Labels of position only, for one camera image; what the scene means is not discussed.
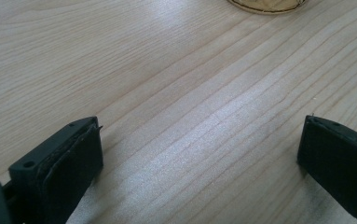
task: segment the wooden table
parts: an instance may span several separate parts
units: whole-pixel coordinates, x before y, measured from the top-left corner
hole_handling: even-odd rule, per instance
[[[357,131],[357,0],[0,0],[0,181],[96,115],[69,223],[357,223],[296,164],[307,114]]]

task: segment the wood grain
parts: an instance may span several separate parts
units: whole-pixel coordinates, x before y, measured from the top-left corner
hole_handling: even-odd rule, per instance
[[[357,1],[0,0],[0,181],[98,116],[69,223],[357,223],[295,163],[304,117],[357,131]]]

